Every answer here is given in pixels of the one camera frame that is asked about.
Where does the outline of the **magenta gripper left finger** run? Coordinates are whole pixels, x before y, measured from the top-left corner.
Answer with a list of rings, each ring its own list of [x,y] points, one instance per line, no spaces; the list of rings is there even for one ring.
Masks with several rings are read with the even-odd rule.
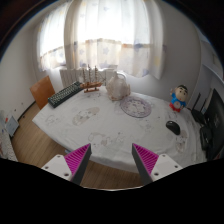
[[[87,144],[65,156],[57,154],[42,169],[79,185],[90,156],[91,145]]]

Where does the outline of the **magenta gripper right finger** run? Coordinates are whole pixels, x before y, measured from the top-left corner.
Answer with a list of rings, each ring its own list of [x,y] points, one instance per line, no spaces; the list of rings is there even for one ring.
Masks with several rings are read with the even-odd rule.
[[[144,185],[182,169],[167,154],[158,155],[135,143],[132,144],[132,156]]]

